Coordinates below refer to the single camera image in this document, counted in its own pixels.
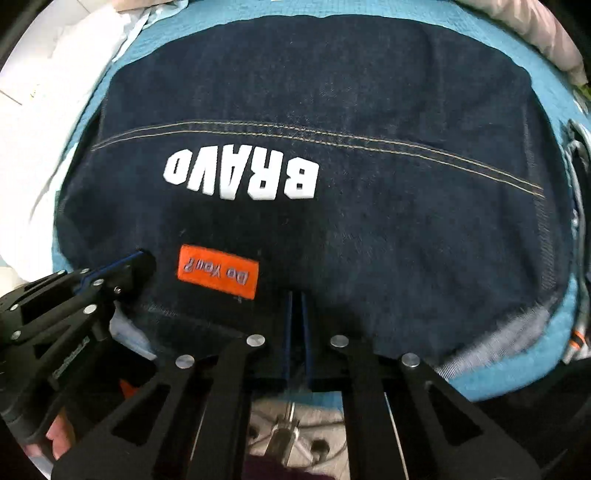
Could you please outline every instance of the metal screw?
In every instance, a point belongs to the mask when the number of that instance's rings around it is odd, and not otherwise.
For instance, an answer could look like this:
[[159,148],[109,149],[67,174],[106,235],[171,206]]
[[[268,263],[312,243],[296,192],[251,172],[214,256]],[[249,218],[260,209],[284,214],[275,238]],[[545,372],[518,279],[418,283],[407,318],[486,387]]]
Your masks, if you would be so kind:
[[90,305],[88,305],[87,307],[85,307],[84,310],[82,310],[84,313],[86,313],[87,315],[90,315],[91,313],[93,313],[96,310],[96,305],[94,303],[91,303]]
[[418,367],[420,363],[421,359],[418,357],[418,355],[414,353],[405,353],[402,356],[402,364],[405,367],[415,368]]
[[265,344],[265,337],[255,333],[246,339],[246,342],[250,346],[262,346]]
[[335,335],[330,339],[330,344],[335,348],[345,348],[349,344],[349,339],[345,335]]
[[191,368],[195,363],[195,359],[191,355],[181,355],[175,361],[175,364],[179,368]]

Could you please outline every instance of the orange patch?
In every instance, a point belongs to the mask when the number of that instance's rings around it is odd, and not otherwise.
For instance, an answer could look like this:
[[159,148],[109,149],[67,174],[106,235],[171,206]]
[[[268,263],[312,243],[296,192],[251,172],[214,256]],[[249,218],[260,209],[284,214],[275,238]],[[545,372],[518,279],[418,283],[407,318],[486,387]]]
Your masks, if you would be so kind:
[[123,392],[123,397],[127,400],[135,395],[135,393],[139,390],[139,388],[134,387],[130,384],[127,380],[120,379],[119,386],[121,387],[121,391]]
[[252,300],[258,281],[258,262],[209,248],[183,245],[177,278]]

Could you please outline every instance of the folded clothing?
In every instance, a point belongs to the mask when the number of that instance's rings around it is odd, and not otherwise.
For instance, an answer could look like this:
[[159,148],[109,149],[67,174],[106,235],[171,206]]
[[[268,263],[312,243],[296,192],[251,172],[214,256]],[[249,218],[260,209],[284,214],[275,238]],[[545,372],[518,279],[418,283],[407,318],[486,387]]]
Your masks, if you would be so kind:
[[[61,191],[60,245],[75,267],[150,250],[154,282],[129,307],[173,355],[272,328],[286,288],[335,333],[435,363],[564,295],[570,193],[530,78],[448,29],[220,25],[120,70],[98,122]],[[179,261],[183,244],[257,262],[256,294],[179,281],[203,267],[242,284],[236,260]]]

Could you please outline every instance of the person's hand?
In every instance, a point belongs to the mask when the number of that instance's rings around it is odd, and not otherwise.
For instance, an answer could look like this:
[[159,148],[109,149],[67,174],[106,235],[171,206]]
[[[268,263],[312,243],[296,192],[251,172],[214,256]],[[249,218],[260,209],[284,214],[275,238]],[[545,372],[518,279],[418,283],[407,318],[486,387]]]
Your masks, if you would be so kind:
[[[72,428],[72,425],[68,421],[65,410],[62,409],[59,412],[51,427],[49,427],[46,437],[51,442],[53,456],[56,460],[72,448],[75,442],[74,428]],[[24,450],[29,457],[43,455],[41,448],[36,444],[26,445]]]

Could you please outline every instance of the light blue fabric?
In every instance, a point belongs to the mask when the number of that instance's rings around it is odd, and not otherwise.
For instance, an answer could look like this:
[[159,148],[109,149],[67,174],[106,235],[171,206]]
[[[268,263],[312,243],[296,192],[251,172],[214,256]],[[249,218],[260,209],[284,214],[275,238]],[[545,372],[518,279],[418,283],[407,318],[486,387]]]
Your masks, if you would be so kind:
[[[143,31],[123,57],[108,69],[90,99],[66,151],[79,140],[117,70],[150,54],[163,44],[215,25],[265,15],[327,17],[340,14],[407,18],[441,25],[475,38],[503,51],[529,72],[533,89],[550,119],[558,144],[563,144],[562,126],[569,118],[591,128],[589,120],[574,104],[571,93],[573,88],[562,72],[516,35],[451,0],[202,0],[189,3],[184,11]],[[57,241],[54,242],[54,266],[56,269],[68,267],[59,252]],[[558,363],[570,336],[576,296],[577,284],[574,277],[571,277],[568,292],[560,308],[536,345],[490,367],[457,377],[452,385],[467,398],[480,400],[515,390],[543,377]],[[335,401],[338,403],[332,397],[326,397],[326,400],[331,405]]]
[[189,0],[174,0],[168,4],[154,5],[153,7],[150,7],[150,16],[148,17],[146,24],[142,27],[142,30],[151,27],[160,20],[178,14],[182,9],[187,8],[188,4]]

